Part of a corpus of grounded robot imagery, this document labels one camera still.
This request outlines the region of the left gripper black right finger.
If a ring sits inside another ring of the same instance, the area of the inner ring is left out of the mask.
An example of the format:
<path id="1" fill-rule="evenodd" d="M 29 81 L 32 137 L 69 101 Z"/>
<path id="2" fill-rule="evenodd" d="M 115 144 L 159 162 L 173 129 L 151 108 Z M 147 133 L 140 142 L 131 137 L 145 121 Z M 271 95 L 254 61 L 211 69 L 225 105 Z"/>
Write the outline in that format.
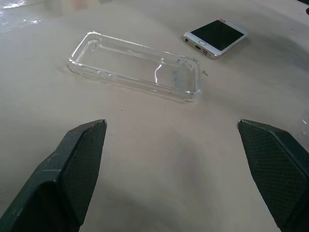
<path id="1" fill-rule="evenodd" d="M 241 119 L 252 178 L 282 232 L 309 230 L 309 154 L 287 131 Z"/>

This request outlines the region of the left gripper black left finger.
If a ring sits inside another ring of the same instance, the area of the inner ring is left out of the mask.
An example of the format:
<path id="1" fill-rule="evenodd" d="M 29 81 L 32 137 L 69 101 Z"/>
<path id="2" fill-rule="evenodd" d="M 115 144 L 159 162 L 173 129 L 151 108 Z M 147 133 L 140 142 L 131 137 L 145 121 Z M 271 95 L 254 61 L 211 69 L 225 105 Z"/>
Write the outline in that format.
<path id="1" fill-rule="evenodd" d="M 66 133 L 0 218 L 2 232 L 77 232 L 97 183 L 107 130 L 104 119 Z"/>

